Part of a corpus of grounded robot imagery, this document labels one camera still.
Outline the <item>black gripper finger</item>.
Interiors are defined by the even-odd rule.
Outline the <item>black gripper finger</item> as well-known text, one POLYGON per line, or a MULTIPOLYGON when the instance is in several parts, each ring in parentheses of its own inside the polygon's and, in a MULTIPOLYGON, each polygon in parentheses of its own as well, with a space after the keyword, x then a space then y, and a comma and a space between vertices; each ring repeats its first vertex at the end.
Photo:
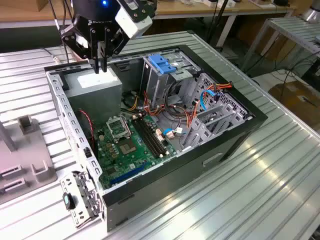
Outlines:
POLYGON ((100 52, 102 59, 100 60, 101 69, 107 71, 108 59, 113 55, 118 55, 129 41, 129 37, 122 28, 115 29, 104 27, 103 41, 101 42, 100 52))
POLYGON ((74 24, 61 30, 61 40, 81 59, 88 60, 96 74, 99 73, 98 39, 94 27, 80 32, 74 24))

